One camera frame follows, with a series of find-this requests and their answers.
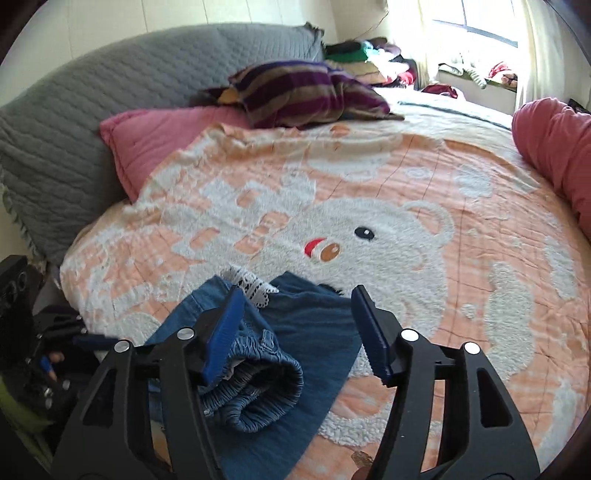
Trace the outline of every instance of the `white lace trim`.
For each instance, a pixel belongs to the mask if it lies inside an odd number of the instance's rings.
[[[220,276],[240,287],[246,298],[258,309],[263,309],[269,305],[269,293],[279,293],[279,290],[273,285],[261,280],[244,267],[230,265],[227,270],[222,271]]]

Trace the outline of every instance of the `sheet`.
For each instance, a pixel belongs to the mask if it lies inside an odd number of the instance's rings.
[[[394,107],[406,121],[211,127],[163,162],[136,204],[77,239],[61,267],[66,297],[90,331],[139,344],[228,263],[345,295],[363,283],[431,341],[478,343],[546,466],[589,404],[591,247],[509,131]],[[350,478],[354,450],[376,453],[392,395],[360,352],[289,478]],[[425,468],[442,406],[437,385]]]

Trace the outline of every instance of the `pink pillow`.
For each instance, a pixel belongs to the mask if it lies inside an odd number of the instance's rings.
[[[113,151],[117,176],[131,202],[166,156],[188,147],[209,125],[249,128],[246,114],[225,106],[175,110],[131,110],[100,123],[100,136]]]
[[[513,116],[519,153],[565,197],[591,239],[591,115],[555,98],[524,105]]]

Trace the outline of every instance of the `purple striped cloth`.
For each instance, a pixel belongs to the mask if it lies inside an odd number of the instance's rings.
[[[273,61],[229,78],[254,128],[301,127],[339,119],[394,119],[388,102],[324,63]]]

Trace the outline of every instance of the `cable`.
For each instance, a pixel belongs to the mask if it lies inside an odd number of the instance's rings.
[[[371,31],[375,30],[376,28],[378,28],[382,24],[382,22],[386,19],[386,17],[389,14],[390,14],[390,10],[388,9],[388,10],[386,10],[385,15],[382,17],[382,19],[378,23],[373,24],[366,31],[364,31],[361,35],[357,35],[353,40],[357,40],[359,37],[363,37],[365,34],[367,34],[367,33],[371,32]]]

